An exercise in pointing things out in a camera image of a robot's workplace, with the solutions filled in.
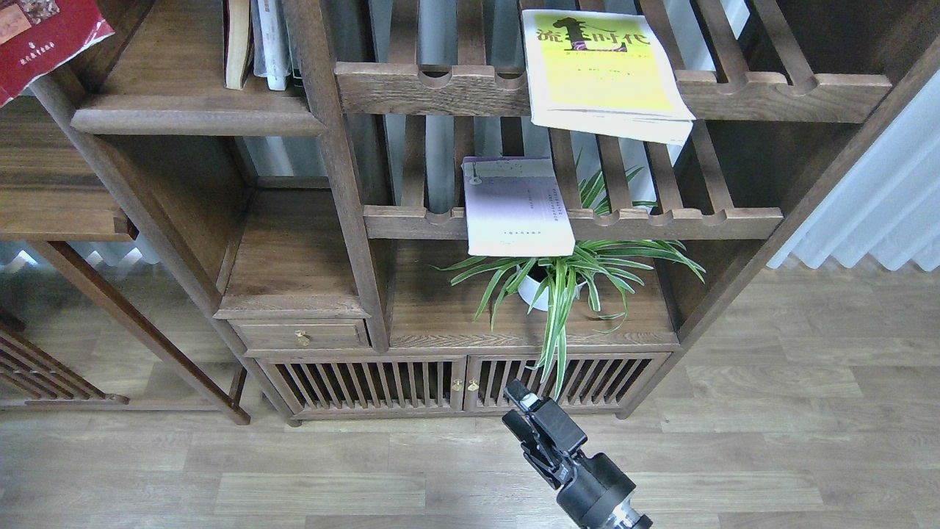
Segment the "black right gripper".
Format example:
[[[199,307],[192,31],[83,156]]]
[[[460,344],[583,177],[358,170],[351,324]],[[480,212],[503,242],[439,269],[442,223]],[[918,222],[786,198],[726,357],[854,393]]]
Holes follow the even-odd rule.
[[[521,443],[526,460],[558,491],[557,503],[580,528],[637,528],[631,506],[637,486],[615,463],[581,450],[587,435],[554,400],[540,399],[523,382],[504,395],[523,415],[509,411],[502,422]]]

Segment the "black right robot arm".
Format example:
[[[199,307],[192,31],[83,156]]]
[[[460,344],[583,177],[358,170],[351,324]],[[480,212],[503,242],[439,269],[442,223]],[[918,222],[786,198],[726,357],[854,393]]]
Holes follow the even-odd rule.
[[[515,406],[502,422],[519,439],[524,458],[558,491],[557,503],[580,528],[649,528],[631,506],[637,486],[604,453],[588,458],[587,435],[554,399],[538,398],[520,381],[504,394]]]

